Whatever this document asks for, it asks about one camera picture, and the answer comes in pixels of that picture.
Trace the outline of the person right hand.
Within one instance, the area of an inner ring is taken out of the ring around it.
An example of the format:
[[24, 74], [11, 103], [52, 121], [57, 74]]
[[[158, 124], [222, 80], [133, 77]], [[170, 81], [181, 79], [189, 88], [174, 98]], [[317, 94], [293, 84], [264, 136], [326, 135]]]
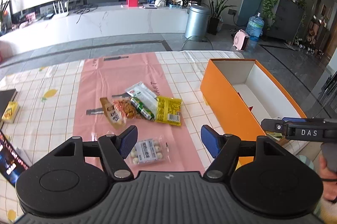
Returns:
[[319, 156], [319, 176], [323, 181], [323, 198], [335, 202], [337, 196], [336, 173], [327, 167], [327, 161], [322, 155]]

